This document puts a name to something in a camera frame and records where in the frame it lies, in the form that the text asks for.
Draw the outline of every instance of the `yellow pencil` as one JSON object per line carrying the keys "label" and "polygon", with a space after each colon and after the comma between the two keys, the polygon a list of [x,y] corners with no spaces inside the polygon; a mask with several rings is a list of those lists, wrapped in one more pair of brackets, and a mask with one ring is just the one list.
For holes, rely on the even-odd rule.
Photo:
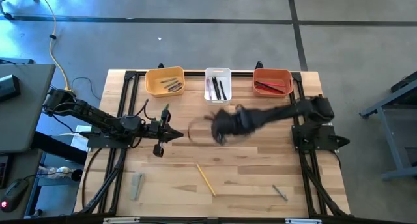
{"label": "yellow pencil", "polygon": [[216,193],[214,192],[213,188],[210,186],[210,182],[207,180],[206,176],[204,175],[203,171],[200,168],[200,165],[198,165],[198,163],[195,163],[195,165],[197,166],[198,170],[201,173],[201,176],[203,176],[204,181],[206,181],[208,188],[210,188],[211,193],[213,194],[213,196],[216,196]]}

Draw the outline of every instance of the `wooden table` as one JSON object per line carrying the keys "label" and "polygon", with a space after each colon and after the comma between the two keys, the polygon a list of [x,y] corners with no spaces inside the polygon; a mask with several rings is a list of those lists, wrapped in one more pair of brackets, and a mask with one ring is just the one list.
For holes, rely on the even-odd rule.
{"label": "wooden table", "polygon": [[[100,109],[116,115],[125,70],[109,70]],[[322,93],[317,72],[301,72],[306,96]],[[233,77],[233,97],[229,110],[242,104],[246,108],[269,108],[290,104],[289,98],[256,98],[252,94],[250,77]],[[219,107],[209,106],[203,98],[204,77],[186,77],[186,91],[181,96],[154,98],[145,90],[144,77],[139,82],[135,111],[149,99],[147,114],[160,117],[169,103],[170,125],[186,135],[188,123]],[[129,149],[119,198],[118,216],[177,217],[308,217],[301,176],[300,160],[290,139],[292,119],[268,124],[241,143],[221,147],[212,143],[208,124],[198,124],[193,138],[203,143],[197,147],[187,137],[176,139],[165,147],[163,158],[152,154],[155,140],[144,139],[135,149]],[[109,149],[103,149],[93,161],[86,182],[88,202],[103,183]],[[323,186],[340,208],[349,213],[349,206],[337,158],[317,151]],[[197,162],[212,184],[213,197],[199,174]],[[139,199],[131,201],[130,183],[134,173],[145,173],[145,183]],[[272,185],[279,187],[289,201],[285,202]],[[107,208],[113,196],[108,195]],[[319,210],[313,189],[316,210]],[[81,186],[74,211],[81,210]]]}

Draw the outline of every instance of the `concrete floor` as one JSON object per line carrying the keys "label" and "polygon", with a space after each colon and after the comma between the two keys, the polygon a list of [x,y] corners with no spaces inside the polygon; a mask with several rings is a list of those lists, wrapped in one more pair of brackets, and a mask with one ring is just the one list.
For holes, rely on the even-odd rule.
{"label": "concrete floor", "polygon": [[[48,1],[59,16],[291,19],[288,0]],[[295,0],[295,4],[300,20],[417,21],[416,1]],[[3,6],[15,15],[50,15],[42,0],[7,0]],[[52,22],[3,20],[0,28],[0,56],[52,63],[48,55]],[[416,223],[417,181],[380,179],[381,173],[394,169],[394,163],[379,120],[362,120],[358,112],[416,71],[417,27],[301,26],[300,30],[308,69],[319,72],[336,114],[336,132],[351,140],[339,156],[352,214]],[[251,70],[262,60],[266,67],[300,70],[292,25],[59,22],[57,34],[54,53],[68,77],[91,78],[98,95],[109,68],[154,68],[162,62],[189,69]],[[52,83],[63,87],[59,71]],[[74,88],[80,98],[98,106],[86,81],[80,80]],[[73,128],[83,124],[70,117],[63,121]],[[52,135],[67,132],[45,116],[38,130]],[[73,197],[54,203],[50,213],[57,215],[59,205],[62,214],[71,212]],[[42,197],[40,203],[48,209]]]}

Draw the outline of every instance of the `yellow bin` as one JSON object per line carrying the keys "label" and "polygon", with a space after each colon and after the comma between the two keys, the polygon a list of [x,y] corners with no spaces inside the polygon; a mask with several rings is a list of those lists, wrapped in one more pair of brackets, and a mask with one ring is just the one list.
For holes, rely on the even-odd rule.
{"label": "yellow bin", "polygon": [[[175,92],[168,92],[164,88],[169,83],[161,83],[168,79],[176,78],[182,83],[181,89]],[[181,67],[158,68],[149,70],[145,75],[146,91],[155,97],[175,96],[184,93],[185,91],[185,77],[184,70]]]}

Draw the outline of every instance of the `plastic bin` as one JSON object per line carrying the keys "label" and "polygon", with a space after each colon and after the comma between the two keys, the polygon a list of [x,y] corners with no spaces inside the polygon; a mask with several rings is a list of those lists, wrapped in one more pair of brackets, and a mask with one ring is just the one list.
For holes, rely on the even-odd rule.
{"label": "plastic bin", "polygon": [[[217,83],[220,90],[221,99],[218,100],[216,97],[216,92],[214,91],[214,85],[212,82],[212,77],[217,79]],[[210,80],[210,89],[207,85],[207,78]],[[222,81],[224,94],[226,100],[223,98],[222,89],[220,87],[220,81]],[[227,105],[232,99],[232,71],[228,68],[206,68],[205,70],[205,81],[204,81],[204,99],[210,105]]]}
{"label": "plastic bin", "polygon": [[[161,81],[176,78],[182,83],[181,89],[175,92],[168,92],[164,88],[169,83],[161,83]],[[159,68],[149,70],[145,74],[146,91],[155,97],[175,96],[185,91],[184,70],[181,67]]]}
{"label": "plastic bin", "polygon": [[[281,90],[284,93],[278,94],[258,89],[255,87],[255,81],[284,85],[283,87],[273,86],[275,89]],[[294,90],[293,77],[288,70],[258,68],[253,71],[252,89],[255,96],[283,98]]]}

